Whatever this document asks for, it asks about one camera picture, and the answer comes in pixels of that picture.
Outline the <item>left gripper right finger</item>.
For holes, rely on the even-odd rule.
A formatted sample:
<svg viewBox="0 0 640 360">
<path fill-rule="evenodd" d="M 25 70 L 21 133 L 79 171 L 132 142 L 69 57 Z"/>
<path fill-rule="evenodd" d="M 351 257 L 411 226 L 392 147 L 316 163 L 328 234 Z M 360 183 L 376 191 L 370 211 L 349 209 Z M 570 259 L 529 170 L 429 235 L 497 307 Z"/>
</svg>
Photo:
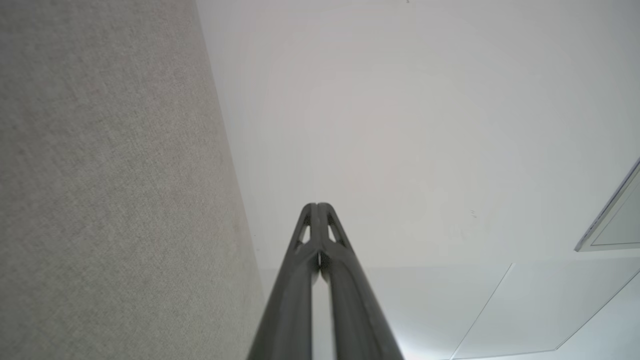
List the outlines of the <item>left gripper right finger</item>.
<svg viewBox="0 0 640 360">
<path fill-rule="evenodd" d="M 402 360 L 403 354 L 338 214 L 318 204 L 320 270 L 329 285 L 338 360 Z"/>
</svg>

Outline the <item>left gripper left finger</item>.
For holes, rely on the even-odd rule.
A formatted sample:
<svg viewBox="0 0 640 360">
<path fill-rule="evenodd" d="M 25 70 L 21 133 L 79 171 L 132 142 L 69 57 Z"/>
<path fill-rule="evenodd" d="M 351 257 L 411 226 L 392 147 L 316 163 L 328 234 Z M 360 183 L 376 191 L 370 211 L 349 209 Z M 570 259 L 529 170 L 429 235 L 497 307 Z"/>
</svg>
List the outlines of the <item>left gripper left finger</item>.
<svg viewBox="0 0 640 360">
<path fill-rule="evenodd" d="M 291 240 L 247 354 L 249 360 L 311 360 L 313 358 L 313 284 L 318 272 L 318 236 L 314 232 L 317 204 L 301 210 Z"/>
</svg>

